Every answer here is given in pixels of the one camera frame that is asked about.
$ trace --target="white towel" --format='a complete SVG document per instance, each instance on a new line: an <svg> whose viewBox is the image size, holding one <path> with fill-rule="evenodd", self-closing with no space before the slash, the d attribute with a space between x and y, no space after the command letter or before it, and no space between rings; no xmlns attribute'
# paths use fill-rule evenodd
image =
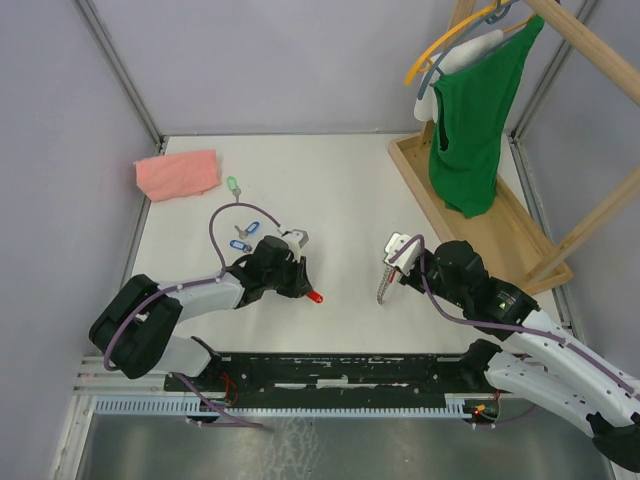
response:
<svg viewBox="0 0 640 480"><path fill-rule="evenodd" d="M491 49L497 47L500 42L502 42L503 38L504 33L502 33L502 30L493 30L469 40L468 42L453 48L438 67L444 73L459 72ZM440 54L434 55L431 57L431 60L435 62L439 56ZM424 75L422 75L422 79L424 79L427 73L428 72L425 72ZM436 70L429 83L435 83L439 78L440 73ZM434 122L438 121L438 102L436 101L436 94L434 93L431 85L427 87L427 90L422 96L422 100L416 99L416 106L413 109L413 115L421 122L426 122L428 120L433 120Z"/></svg>

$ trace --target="pink towel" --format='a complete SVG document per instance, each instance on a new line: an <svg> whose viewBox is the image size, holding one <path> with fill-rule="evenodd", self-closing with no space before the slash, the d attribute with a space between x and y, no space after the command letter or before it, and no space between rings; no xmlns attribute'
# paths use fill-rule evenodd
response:
<svg viewBox="0 0 640 480"><path fill-rule="evenodd" d="M152 202L202 194L220 185L215 150L145 158L135 165L138 188Z"/></svg>

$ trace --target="wooden base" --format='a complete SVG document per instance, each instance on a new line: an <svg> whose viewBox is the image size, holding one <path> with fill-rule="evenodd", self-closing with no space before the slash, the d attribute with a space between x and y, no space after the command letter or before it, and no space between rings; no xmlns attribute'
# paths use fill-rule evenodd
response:
<svg viewBox="0 0 640 480"><path fill-rule="evenodd" d="M429 123L431 132L433 123ZM421 144L421 133L394 140L389 154L420 207L443 242L466 240L484 260L489 273L513 283L530 295L567 282L573 277L563 262L542 280L527 283L526 275L553 245L533 221L507 184L498 176L496 199L487 213L465 218L445 207L429 181L431 141Z"/></svg>

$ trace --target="wooden rack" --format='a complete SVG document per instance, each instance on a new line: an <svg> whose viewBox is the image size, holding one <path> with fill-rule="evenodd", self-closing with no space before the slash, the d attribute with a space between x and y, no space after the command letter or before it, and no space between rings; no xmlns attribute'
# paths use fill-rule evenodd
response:
<svg viewBox="0 0 640 480"><path fill-rule="evenodd" d="M525 1L640 106L640 73L636 69L554 0ZM476 0L457 0L449 28L471 15L475 4ZM455 36L443 48L454 40ZM573 272L565 259L640 192L639 166L556 246L500 177L493 206L484 215L467 219L447 209L429 181L433 127L433 122L426 122L421 132L391 142L389 154L398 170L440 240L467 240L483 257L492 275L530 294L570 280Z"/></svg>

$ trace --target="white tabletop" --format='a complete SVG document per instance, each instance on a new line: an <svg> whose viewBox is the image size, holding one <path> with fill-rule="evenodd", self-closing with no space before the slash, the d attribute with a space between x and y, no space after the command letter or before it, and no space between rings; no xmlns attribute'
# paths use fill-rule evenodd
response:
<svg viewBox="0 0 640 480"><path fill-rule="evenodd" d="M303 254L314 289L324 303L283 298L233 311L217 311L176 328L200 336L221 351L461 353L478 330L440 317L426 296L394 284L386 303L376 302L383 248L393 232L424 234L427 248L439 241L387 153L398 135L268 135L171 137L166 153L216 149L223 184L189 198L152 204L134 273L155 281L183 281L219 270L208 236L209 217L232 202L224 179L233 175L241 201L256 204L289 228L309 233ZM524 203L511 152L503 141L500 173ZM215 233L227 263L241 253L230 248L234 224L254 220L255 246L275 228L257 212L232 208L220 215ZM537 295L557 318L551 292ZM460 314L453 306L447 311Z"/></svg>

